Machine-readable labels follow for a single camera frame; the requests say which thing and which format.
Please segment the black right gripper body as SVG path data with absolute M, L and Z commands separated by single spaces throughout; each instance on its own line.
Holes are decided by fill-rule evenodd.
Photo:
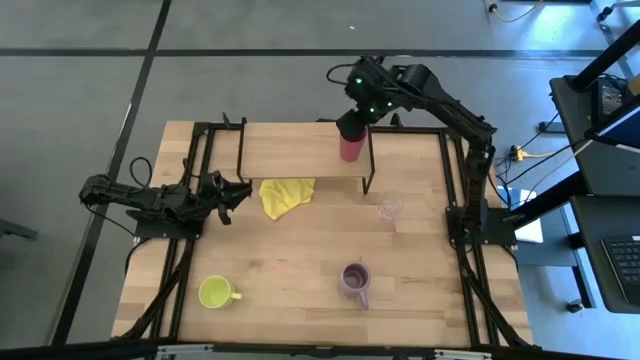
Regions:
M 389 97 L 390 86 L 383 72 L 385 69 L 369 56 L 363 56 L 351 65 L 344 91 L 355 102 L 355 107 L 336 121 L 344 140 L 360 141 L 369 125 L 376 124 L 399 108 Z

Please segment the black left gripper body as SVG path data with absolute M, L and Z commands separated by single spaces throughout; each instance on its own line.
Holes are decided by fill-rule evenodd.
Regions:
M 219 171 L 206 173 L 200 178 L 198 195 L 205 200 L 213 200 L 216 207 L 224 205 L 228 210 L 237 207 L 235 192 L 237 184 L 225 179 Z

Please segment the pink plastic cup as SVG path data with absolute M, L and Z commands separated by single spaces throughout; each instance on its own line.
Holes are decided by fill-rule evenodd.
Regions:
M 355 162 L 359 156 L 364 142 L 367 139 L 367 132 L 363 130 L 354 140 L 349 140 L 343 136 L 339 141 L 340 157 L 345 162 Z

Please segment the yellow-green mug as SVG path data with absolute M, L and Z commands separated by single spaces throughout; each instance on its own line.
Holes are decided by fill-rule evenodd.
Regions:
M 206 278 L 198 291 L 200 303 L 209 309 L 221 309 L 230 306 L 233 302 L 242 300 L 234 284 L 220 275 L 212 275 Z

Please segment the clear glass cup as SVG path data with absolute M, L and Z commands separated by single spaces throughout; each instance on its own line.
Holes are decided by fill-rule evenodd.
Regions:
M 385 193 L 378 205 L 378 216 L 381 220 L 394 220 L 404 207 L 404 200 L 397 194 Z

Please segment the purple mug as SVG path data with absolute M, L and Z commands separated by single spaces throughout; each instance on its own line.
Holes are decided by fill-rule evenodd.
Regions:
M 359 305 L 369 309 L 367 292 L 371 284 L 371 272 L 362 262 L 347 264 L 339 275 L 339 289 L 343 296 L 355 299 Z

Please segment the wooden shelf with black legs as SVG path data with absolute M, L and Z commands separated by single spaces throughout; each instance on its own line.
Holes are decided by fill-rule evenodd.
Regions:
M 240 127 L 236 175 L 242 182 L 293 178 L 359 178 L 368 193 L 375 174 L 371 131 L 365 131 L 358 157 L 341 157 L 333 122 L 249 123 Z

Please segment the yellow cloth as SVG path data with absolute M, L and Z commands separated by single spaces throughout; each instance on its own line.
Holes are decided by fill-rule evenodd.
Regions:
M 265 214 L 273 221 L 299 205 L 312 201 L 316 180 L 313 178 L 265 179 L 259 196 Z

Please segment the black bar with silver brackets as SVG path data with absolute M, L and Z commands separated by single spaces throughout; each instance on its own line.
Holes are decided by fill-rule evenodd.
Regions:
M 546 351 L 539 347 L 478 345 L 462 349 L 393 346 L 266 345 L 234 343 L 180 343 L 174 338 L 117 338 L 103 342 L 58 344 L 1 349 L 0 360 L 133 360 L 200 353 L 284 354 L 333 359 L 338 356 L 375 356 L 392 360 L 621 360 Z

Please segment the black device on desk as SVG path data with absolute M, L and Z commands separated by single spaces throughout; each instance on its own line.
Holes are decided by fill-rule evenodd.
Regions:
M 627 80 L 604 74 L 591 87 L 591 122 L 599 125 L 617 110 L 627 97 Z

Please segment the black diagonal pole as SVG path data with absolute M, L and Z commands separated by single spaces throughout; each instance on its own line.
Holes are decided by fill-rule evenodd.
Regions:
M 576 91 L 587 89 L 600 75 L 640 42 L 640 20 L 618 37 L 586 68 L 569 81 L 569 86 Z

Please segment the black desk with keyboard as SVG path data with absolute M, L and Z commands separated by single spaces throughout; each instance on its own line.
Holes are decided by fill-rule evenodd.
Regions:
M 605 307 L 640 314 L 640 306 L 625 301 L 601 243 L 607 236 L 640 235 L 640 198 L 574 196 L 570 203 Z

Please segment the black keyboard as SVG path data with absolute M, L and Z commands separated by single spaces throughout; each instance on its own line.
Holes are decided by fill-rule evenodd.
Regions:
M 640 235 L 607 236 L 601 243 L 625 301 L 640 306 Z

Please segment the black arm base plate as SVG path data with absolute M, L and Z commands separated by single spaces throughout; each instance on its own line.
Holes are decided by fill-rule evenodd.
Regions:
M 505 208 L 489 208 L 484 228 L 478 235 L 471 235 L 462 226 L 462 208 L 446 209 L 449 238 L 454 243 L 465 245 L 501 245 L 516 244 L 515 228 L 512 221 L 504 221 L 509 215 Z
M 134 235 L 141 238 L 197 238 L 200 236 L 204 224 L 203 220 L 180 223 L 139 210 L 127 210 L 126 214 L 136 221 Z

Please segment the black aluminium table frame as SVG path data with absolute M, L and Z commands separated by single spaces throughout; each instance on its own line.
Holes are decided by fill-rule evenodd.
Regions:
M 189 150 L 238 179 L 240 130 L 193 139 L 194 129 L 192 122 L 165 126 L 155 182 L 177 180 Z M 376 128 L 372 141 L 368 193 L 359 178 L 322 178 L 311 202 L 277 221 L 258 196 L 233 212 L 230 225 L 209 218 L 187 281 L 169 297 L 156 334 L 266 345 L 467 347 L 492 340 L 448 235 L 445 210 L 463 196 L 459 142 L 443 128 L 387 126 Z M 378 216 L 385 193 L 404 200 L 394 220 Z M 371 272 L 368 310 L 339 289 L 341 271 L 353 262 Z M 243 299 L 203 306 L 199 287 L 212 275 L 230 280 Z

